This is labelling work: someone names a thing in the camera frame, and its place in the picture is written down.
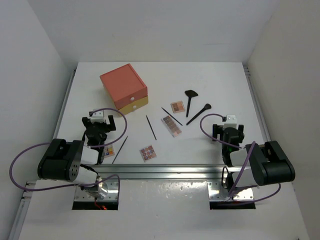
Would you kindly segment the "thin black eyeliner brush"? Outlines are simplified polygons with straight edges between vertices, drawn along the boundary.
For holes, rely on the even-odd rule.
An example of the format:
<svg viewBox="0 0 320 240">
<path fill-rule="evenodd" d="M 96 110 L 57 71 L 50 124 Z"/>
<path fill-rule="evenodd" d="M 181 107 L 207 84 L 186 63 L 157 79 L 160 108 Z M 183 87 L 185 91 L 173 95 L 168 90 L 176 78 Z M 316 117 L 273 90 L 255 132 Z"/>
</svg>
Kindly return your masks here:
<svg viewBox="0 0 320 240">
<path fill-rule="evenodd" d="M 126 136 L 126 138 L 124 139 L 124 141 L 123 141 L 123 143 L 121 144 L 121 146 L 120 146 L 120 148 L 119 148 L 119 150 L 118 150 L 118 152 L 117 152 L 117 154 L 115 155 L 115 157 L 114 157 L 114 159 L 113 159 L 113 161 L 112 161 L 112 165 L 115 163 L 115 161 L 116 161 L 116 159 L 117 159 L 117 157 L 119 156 L 119 154 L 120 154 L 120 152 L 121 152 L 121 150 L 123 149 L 123 146 L 125 145 L 125 143 L 126 143 L 126 141 L 127 141 L 127 139 L 128 139 L 128 135 Z"/>
</svg>

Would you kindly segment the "colourful eyeshadow palette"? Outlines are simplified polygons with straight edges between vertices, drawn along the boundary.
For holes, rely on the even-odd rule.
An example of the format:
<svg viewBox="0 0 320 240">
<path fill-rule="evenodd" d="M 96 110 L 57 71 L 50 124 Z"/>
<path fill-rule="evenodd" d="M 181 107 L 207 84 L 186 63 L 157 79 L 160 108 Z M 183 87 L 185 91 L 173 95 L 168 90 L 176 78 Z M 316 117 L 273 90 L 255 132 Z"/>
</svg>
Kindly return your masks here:
<svg viewBox="0 0 320 240">
<path fill-rule="evenodd" d="M 107 145 L 103 149 L 103 157 L 108 158 L 115 155 L 114 147 L 112 144 Z"/>
</svg>

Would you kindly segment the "black angled makeup brush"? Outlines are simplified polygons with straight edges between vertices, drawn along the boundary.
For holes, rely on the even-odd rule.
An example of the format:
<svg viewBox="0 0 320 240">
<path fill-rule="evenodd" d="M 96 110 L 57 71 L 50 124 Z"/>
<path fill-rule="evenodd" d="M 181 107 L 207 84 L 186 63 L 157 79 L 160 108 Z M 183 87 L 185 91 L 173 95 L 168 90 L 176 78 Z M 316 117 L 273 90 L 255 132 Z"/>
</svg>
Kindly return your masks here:
<svg viewBox="0 0 320 240">
<path fill-rule="evenodd" d="M 188 126 L 192 121 L 194 121 L 197 117 L 199 117 L 203 112 L 205 112 L 206 110 L 210 110 L 212 108 L 212 106 L 209 103 L 206 103 L 204 105 L 204 107 L 198 112 L 196 113 L 187 123 L 186 125 Z"/>
</svg>

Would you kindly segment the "thin black pencil brush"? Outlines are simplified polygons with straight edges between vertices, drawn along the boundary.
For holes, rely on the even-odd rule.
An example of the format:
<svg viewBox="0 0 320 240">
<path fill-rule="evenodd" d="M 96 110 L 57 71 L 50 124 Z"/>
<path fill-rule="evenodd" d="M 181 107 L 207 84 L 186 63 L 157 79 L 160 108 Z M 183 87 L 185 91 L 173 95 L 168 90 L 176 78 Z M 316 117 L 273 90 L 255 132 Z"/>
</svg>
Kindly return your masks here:
<svg viewBox="0 0 320 240">
<path fill-rule="evenodd" d="M 154 139 L 157 141 L 157 137 L 156 137 L 156 134 L 155 134 L 155 132 L 154 132 L 154 130 L 153 130 L 153 127 L 152 127 L 152 124 L 151 124 L 151 122 L 150 122 L 150 120 L 149 120 L 149 117 L 148 117 L 147 115 L 145 115 L 145 117 L 146 117 L 146 120 L 147 120 L 148 125 L 149 125 L 149 127 L 150 127 L 150 130 L 151 130 L 151 132 L 152 132 L 152 135 L 153 135 Z"/>
</svg>

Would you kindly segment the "orange drawer cabinet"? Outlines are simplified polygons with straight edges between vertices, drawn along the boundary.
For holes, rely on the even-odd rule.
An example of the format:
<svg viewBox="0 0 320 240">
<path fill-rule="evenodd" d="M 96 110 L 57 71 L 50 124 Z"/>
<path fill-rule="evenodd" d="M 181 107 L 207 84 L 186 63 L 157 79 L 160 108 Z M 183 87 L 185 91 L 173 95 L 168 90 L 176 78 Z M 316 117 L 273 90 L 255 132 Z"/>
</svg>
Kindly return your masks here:
<svg viewBox="0 0 320 240">
<path fill-rule="evenodd" d="M 99 77 L 112 100 L 112 92 L 117 88 L 127 86 L 134 88 L 147 87 L 130 63 L 104 73 Z"/>
</svg>

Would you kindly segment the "black fan makeup brush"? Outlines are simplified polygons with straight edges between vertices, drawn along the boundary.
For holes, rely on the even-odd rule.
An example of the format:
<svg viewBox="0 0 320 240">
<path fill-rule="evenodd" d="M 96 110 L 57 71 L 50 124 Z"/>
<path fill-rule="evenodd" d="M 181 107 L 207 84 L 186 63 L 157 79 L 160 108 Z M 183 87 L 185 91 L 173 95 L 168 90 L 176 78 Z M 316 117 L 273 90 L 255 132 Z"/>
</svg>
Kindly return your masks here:
<svg viewBox="0 0 320 240">
<path fill-rule="evenodd" d="M 184 93 L 188 97 L 187 109 L 186 109 L 186 117 L 188 117 L 189 116 L 189 112 L 190 112 L 191 100 L 192 100 L 192 98 L 197 97 L 198 93 L 195 92 L 194 90 L 191 90 L 191 89 L 190 90 L 186 90 Z"/>
</svg>

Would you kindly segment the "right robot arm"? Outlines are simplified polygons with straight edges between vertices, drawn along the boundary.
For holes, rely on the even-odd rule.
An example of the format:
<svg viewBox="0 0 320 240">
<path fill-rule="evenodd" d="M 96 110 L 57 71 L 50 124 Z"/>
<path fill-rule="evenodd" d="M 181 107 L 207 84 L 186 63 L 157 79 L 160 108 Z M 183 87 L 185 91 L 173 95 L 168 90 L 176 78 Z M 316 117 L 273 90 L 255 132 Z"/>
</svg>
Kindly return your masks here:
<svg viewBox="0 0 320 240">
<path fill-rule="evenodd" d="M 212 137 L 223 142 L 221 154 L 226 167 L 221 185 L 230 193 L 295 180 L 295 168 L 277 141 L 239 148 L 245 137 L 243 125 L 234 128 L 213 124 Z"/>
</svg>

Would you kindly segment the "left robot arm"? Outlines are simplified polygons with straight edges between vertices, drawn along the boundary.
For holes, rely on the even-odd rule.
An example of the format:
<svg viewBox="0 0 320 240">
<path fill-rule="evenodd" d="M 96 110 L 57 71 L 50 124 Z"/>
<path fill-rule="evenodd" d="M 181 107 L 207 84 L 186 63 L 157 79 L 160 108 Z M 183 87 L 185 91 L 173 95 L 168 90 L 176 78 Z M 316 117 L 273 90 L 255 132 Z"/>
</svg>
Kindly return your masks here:
<svg viewBox="0 0 320 240">
<path fill-rule="evenodd" d="M 102 177 L 92 166 L 103 163 L 107 133 L 116 130 L 114 117 L 109 115 L 108 120 L 102 111 L 90 113 L 82 118 L 85 131 L 81 140 L 53 139 L 38 164 L 39 178 L 70 182 L 88 195 L 100 198 L 106 189 L 102 182 L 95 184 Z"/>
</svg>

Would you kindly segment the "thin black liner brush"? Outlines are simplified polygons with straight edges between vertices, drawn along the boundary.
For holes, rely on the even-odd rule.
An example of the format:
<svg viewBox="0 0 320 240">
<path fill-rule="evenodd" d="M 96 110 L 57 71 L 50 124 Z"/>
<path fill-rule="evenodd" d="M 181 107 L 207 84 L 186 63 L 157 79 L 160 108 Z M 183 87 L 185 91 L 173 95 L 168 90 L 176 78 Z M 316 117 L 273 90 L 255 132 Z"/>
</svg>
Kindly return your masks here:
<svg viewBox="0 0 320 240">
<path fill-rule="evenodd" d="M 175 120 L 179 125 L 183 126 L 183 124 L 182 124 L 180 121 L 178 121 L 172 114 L 170 114 L 166 109 L 164 109 L 163 107 L 161 107 L 161 109 L 162 109 L 165 113 L 167 113 L 173 120 Z"/>
</svg>

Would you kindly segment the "long brown eyeshadow palette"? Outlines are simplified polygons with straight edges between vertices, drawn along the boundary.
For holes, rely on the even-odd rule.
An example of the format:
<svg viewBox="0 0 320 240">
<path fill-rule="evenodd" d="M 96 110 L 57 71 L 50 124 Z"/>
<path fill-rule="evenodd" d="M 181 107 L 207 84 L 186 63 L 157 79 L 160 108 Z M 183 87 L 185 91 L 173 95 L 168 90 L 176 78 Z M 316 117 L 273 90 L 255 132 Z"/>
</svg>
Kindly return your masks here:
<svg viewBox="0 0 320 240">
<path fill-rule="evenodd" d="M 167 128 L 167 130 L 169 131 L 169 133 L 175 138 L 177 136 L 179 136 L 182 131 L 181 129 L 176 125 L 176 123 L 174 122 L 174 120 L 168 115 L 165 116 L 161 119 L 161 121 L 163 122 L 163 124 L 165 125 L 165 127 Z"/>
</svg>

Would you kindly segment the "yellow bottom drawer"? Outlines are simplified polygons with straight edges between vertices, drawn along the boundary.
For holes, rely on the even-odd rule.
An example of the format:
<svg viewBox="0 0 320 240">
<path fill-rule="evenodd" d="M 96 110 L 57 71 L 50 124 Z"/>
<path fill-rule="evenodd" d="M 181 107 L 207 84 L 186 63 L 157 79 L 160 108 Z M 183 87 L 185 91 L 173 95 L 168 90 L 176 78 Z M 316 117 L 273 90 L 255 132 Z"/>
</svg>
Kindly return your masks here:
<svg viewBox="0 0 320 240">
<path fill-rule="evenodd" d="M 147 105 L 148 103 L 149 103 L 149 97 L 146 96 L 146 97 L 143 97 L 139 100 L 133 101 L 130 104 L 120 108 L 119 111 L 122 114 L 127 115 L 127 114 L 134 112 L 135 110 Z"/>
</svg>

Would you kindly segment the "small square brown eyeshadow palette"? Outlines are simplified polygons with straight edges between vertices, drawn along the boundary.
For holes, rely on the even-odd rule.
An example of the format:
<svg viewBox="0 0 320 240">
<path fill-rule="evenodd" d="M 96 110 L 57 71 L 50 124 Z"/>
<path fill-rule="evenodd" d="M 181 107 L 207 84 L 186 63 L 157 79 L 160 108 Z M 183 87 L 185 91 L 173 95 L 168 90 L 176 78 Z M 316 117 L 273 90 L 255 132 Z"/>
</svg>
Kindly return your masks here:
<svg viewBox="0 0 320 240">
<path fill-rule="evenodd" d="M 185 107 L 182 101 L 172 102 L 171 104 L 172 112 L 174 114 L 181 113 L 185 111 Z"/>
</svg>

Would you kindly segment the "round-pan eyeshadow palette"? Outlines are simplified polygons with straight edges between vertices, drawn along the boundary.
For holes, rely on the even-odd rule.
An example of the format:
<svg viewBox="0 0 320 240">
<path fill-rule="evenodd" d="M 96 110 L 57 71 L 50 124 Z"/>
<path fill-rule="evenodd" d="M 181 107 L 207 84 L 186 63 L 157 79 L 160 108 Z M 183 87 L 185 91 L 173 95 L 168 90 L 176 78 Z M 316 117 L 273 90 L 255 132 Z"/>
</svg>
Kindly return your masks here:
<svg viewBox="0 0 320 240">
<path fill-rule="evenodd" d="M 140 149 L 139 152 L 144 162 L 147 162 L 157 157 L 157 154 L 152 145 Z"/>
</svg>

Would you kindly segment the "aluminium rail frame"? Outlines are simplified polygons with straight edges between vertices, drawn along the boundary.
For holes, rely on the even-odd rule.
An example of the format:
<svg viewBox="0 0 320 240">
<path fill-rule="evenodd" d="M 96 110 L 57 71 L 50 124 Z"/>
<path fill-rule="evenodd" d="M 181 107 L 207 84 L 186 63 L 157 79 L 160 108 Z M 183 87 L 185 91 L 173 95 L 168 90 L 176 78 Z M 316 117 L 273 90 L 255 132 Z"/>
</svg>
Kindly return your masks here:
<svg viewBox="0 0 320 240">
<path fill-rule="evenodd" d="M 104 177 L 117 174 L 122 180 L 207 180 L 229 173 L 220 164 L 103 164 L 94 170 Z"/>
</svg>

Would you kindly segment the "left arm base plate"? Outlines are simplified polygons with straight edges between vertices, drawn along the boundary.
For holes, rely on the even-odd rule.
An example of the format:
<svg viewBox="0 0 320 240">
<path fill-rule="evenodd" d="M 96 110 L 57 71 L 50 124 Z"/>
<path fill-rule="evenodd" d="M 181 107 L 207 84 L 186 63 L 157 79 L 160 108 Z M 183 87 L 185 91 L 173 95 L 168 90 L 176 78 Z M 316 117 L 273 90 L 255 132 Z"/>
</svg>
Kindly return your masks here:
<svg viewBox="0 0 320 240">
<path fill-rule="evenodd" d="M 77 187 L 74 194 L 75 202 L 117 202 L 119 183 L 105 181 L 96 186 Z"/>
</svg>

